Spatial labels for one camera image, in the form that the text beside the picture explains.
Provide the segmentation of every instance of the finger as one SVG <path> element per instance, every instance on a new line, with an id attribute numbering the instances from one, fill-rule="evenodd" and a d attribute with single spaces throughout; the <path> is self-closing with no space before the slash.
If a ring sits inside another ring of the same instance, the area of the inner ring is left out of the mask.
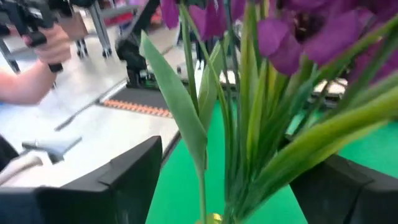
<path id="1" fill-rule="evenodd" d="M 69 60 L 71 55 L 69 53 L 64 53 L 57 55 L 56 57 L 50 57 L 50 58 L 39 58 L 40 61 L 43 63 L 47 64 L 57 64 L 57 63 L 63 63 Z"/>
<path id="2" fill-rule="evenodd" d="M 37 56 L 43 58 L 56 57 L 58 54 L 64 54 L 65 52 L 70 52 L 69 43 L 59 44 L 47 50 L 35 49 Z"/>
<path id="3" fill-rule="evenodd" d="M 59 33 L 60 26 L 54 24 L 52 28 L 39 28 L 39 31 L 44 34 L 47 38 L 52 37 Z"/>
<path id="4" fill-rule="evenodd" d="M 56 47 L 60 44 L 69 44 L 69 37 L 65 35 L 64 33 L 59 33 L 59 35 L 53 36 L 52 38 L 48 38 L 46 44 L 37 46 L 37 49 L 40 50 L 48 50 L 53 47 Z"/>
<path id="5" fill-rule="evenodd" d="M 24 43 L 25 43 L 26 45 L 30 45 L 30 43 L 32 42 L 32 40 L 31 40 L 28 36 L 26 36 L 26 35 L 23 35 L 23 36 L 22 36 L 22 40 L 24 41 Z"/>

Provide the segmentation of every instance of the tulip petal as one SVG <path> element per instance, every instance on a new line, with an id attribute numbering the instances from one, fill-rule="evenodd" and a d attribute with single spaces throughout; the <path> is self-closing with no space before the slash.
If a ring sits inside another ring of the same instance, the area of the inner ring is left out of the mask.
<path id="1" fill-rule="evenodd" d="M 348 83 L 354 83 L 366 69 L 369 62 L 375 56 L 377 49 L 381 46 L 382 42 L 372 45 L 365 53 L 361 54 L 355 60 L 354 69 L 347 75 Z M 389 60 L 381 67 L 376 76 L 372 79 L 371 84 L 375 84 L 383 78 L 388 77 L 393 71 L 398 69 L 398 50 L 396 50 L 389 58 Z"/>
<path id="2" fill-rule="evenodd" d="M 210 1 L 204 10 L 198 6 L 190 6 L 189 12 L 202 40 L 224 34 L 226 21 L 223 0 Z"/>
<path id="3" fill-rule="evenodd" d="M 368 0 L 361 1 L 360 5 L 368 8 L 377 15 L 380 22 L 386 22 L 398 12 L 398 3 L 396 0 Z"/>
<path id="4" fill-rule="evenodd" d="M 352 10 L 329 20 L 324 28 L 305 43 L 304 51 L 310 60 L 324 65 L 359 39 L 364 29 L 364 17 L 369 11 Z"/>
<path id="5" fill-rule="evenodd" d="M 175 0 L 160 0 L 160 9 L 162 10 L 162 18 L 166 26 L 169 29 L 176 28 L 180 20 Z"/>
<path id="6" fill-rule="evenodd" d="M 285 75 L 294 74 L 300 65 L 302 46 L 290 32 L 289 26 L 278 19 L 266 19 L 257 25 L 259 51 Z"/>
<path id="7" fill-rule="evenodd" d="M 312 10 L 335 0 L 287 0 L 284 4 L 293 10 Z"/>
<path id="8" fill-rule="evenodd" d="M 245 0 L 231 0 L 231 17 L 233 21 L 243 16 L 245 4 Z"/>

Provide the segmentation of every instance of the artificial flower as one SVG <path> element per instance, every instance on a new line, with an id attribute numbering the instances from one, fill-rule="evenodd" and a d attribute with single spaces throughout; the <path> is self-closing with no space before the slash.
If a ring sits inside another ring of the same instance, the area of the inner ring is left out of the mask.
<path id="1" fill-rule="evenodd" d="M 233 21 L 242 17 L 245 0 L 231 0 L 231 17 Z M 176 28 L 179 23 L 179 11 L 176 0 L 160 0 L 162 17 L 169 29 Z M 226 14 L 223 0 L 207 0 L 204 9 L 189 6 L 189 13 L 199 30 L 202 40 L 223 35 L 226 26 Z"/>
<path id="2" fill-rule="evenodd" d="M 245 0 L 231 0 L 233 22 L 243 16 L 245 3 Z M 190 6 L 189 11 L 202 40 L 220 37 L 227 30 L 223 0 L 209 0 L 204 9 L 198 6 Z"/>
<path id="3" fill-rule="evenodd" d="M 285 75 L 297 71 L 303 52 L 322 66 L 358 40 L 366 26 L 365 18 L 370 16 L 365 9 L 351 10 L 316 25 L 318 17 L 307 15 L 304 25 L 296 23 L 293 28 L 293 21 L 268 18 L 258 23 L 259 51 Z"/>
<path id="4" fill-rule="evenodd" d="M 369 21 L 376 18 L 372 27 L 377 27 L 398 12 L 398 4 L 390 0 L 283 0 L 277 14 L 275 1 L 271 0 L 271 17 L 258 24 L 259 50 L 286 75 L 297 71 L 303 53 L 322 66 L 356 42 Z M 375 49 L 377 46 L 372 46 L 354 61 L 354 69 L 346 74 L 351 83 L 358 79 Z M 398 52 L 394 55 L 373 82 L 397 68 Z"/>
<path id="5" fill-rule="evenodd" d="M 176 28 L 179 23 L 179 10 L 176 0 L 160 0 L 162 19 L 169 29 Z"/>

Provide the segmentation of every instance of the green backdrop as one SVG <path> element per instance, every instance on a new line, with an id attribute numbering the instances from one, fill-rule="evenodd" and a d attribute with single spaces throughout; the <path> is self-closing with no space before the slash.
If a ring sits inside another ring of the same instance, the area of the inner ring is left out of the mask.
<path id="1" fill-rule="evenodd" d="M 215 106 L 208 132 L 209 169 L 206 173 L 207 212 L 223 213 L 224 133 L 221 109 Z M 398 124 L 392 123 L 346 146 L 340 155 L 398 177 Z M 183 141 L 180 141 L 160 173 L 147 224 L 194 224 L 200 216 L 198 181 Z M 306 223 L 290 187 L 275 194 L 248 224 Z"/>

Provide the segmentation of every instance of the vase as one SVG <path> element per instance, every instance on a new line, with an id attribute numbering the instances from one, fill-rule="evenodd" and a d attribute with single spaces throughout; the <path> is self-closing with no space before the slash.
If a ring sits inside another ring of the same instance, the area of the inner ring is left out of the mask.
<path id="1" fill-rule="evenodd" d="M 216 213 L 211 213 L 206 217 L 207 224 L 222 224 L 223 217 Z M 202 224 L 202 221 L 197 221 L 195 224 Z"/>

